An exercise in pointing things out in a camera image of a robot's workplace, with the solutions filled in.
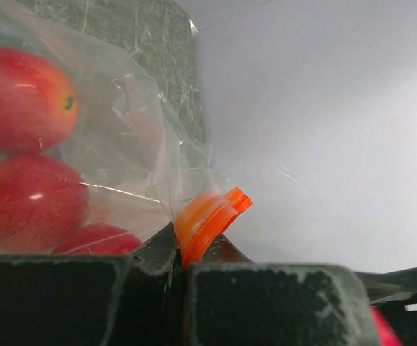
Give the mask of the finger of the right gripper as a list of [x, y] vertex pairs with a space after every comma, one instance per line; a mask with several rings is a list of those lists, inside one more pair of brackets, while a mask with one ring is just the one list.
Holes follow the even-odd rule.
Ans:
[[417, 267], [384, 274], [357, 272], [374, 305], [417, 304]]

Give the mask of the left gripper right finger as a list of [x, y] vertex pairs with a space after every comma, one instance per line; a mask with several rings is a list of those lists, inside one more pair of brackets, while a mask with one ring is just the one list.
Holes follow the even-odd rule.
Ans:
[[380, 345], [361, 280], [337, 265], [255, 263], [219, 235], [187, 276], [185, 345]]

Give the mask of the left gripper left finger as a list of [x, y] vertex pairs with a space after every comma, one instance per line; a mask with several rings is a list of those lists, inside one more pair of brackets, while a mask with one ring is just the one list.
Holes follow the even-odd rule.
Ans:
[[130, 254], [0, 255], [0, 345], [181, 345], [172, 225]]

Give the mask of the small red apple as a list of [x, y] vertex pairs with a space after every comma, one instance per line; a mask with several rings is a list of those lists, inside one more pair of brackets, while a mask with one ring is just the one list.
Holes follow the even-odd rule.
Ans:
[[128, 230], [105, 223], [89, 224], [71, 234], [52, 254], [128, 254], [142, 241]]

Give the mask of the clear zip bag orange zipper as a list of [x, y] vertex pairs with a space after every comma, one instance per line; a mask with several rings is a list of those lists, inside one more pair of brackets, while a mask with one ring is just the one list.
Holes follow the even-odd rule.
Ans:
[[[125, 50], [15, 1], [0, 1], [0, 47], [38, 54], [73, 83], [78, 115], [72, 134], [32, 155], [53, 157], [80, 174], [89, 190], [81, 227], [109, 224], [143, 243], [172, 225], [187, 267], [251, 207], [241, 189], [210, 168], [211, 148], [189, 139], [156, 80]], [[18, 155], [28, 154], [0, 152], [0, 161]], [[52, 254], [58, 245], [34, 254]]]

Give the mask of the large red apple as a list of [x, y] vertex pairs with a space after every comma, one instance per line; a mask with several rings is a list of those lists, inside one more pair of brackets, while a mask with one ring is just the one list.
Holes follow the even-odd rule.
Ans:
[[73, 132], [78, 100], [72, 81], [52, 61], [0, 47], [0, 152], [40, 154]]

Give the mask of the red pomegranate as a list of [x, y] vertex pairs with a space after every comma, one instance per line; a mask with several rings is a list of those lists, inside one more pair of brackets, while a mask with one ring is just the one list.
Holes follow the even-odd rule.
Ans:
[[370, 309], [382, 346], [402, 346], [402, 342], [385, 317], [374, 306], [371, 306]]

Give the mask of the dark red apple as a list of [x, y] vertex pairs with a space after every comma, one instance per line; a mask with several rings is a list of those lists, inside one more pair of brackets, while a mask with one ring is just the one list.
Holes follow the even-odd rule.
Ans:
[[0, 249], [48, 251], [84, 224], [88, 199], [80, 174], [63, 161], [32, 154], [0, 161]]

